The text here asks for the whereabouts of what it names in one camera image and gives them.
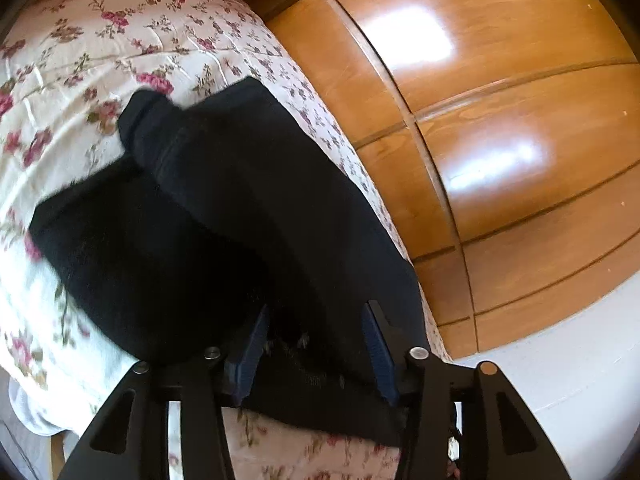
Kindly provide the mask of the wooden headboard panel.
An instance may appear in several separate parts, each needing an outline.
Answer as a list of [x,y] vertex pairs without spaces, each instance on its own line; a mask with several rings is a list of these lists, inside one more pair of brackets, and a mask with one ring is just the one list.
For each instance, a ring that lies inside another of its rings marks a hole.
[[450,356],[639,267],[639,44],[606,0],[246,0],[336,117]]

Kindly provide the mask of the black pants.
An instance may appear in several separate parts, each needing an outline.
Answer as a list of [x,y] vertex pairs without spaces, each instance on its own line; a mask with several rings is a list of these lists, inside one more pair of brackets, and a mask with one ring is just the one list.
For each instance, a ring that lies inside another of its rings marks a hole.
[[358,186],[245,78],[188,108],[141,89],[125,153],[35,209],[29,234],[105,336],[151,364],[238,350],[266,326],[246,406],[396,446],[362,329],[377,302],[425,344],[416,272]]

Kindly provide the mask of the floral white bedspread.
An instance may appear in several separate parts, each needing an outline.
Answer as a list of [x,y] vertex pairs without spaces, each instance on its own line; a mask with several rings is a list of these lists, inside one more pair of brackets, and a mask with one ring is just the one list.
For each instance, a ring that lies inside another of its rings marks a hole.
[[[125,153],[117,121],[134,92],[188,108],[263,84],[354,182],[407,261],[378,189],[296,62],[241,0],[42,0],[1,46],[1,396],[43,438],[82,437],[140,360],[85,314],[29,234],[36,207]],[[388,446],[222,406],[239,479],[390,479]],[[180,404],[168,415],[168,479],[183,477]]]

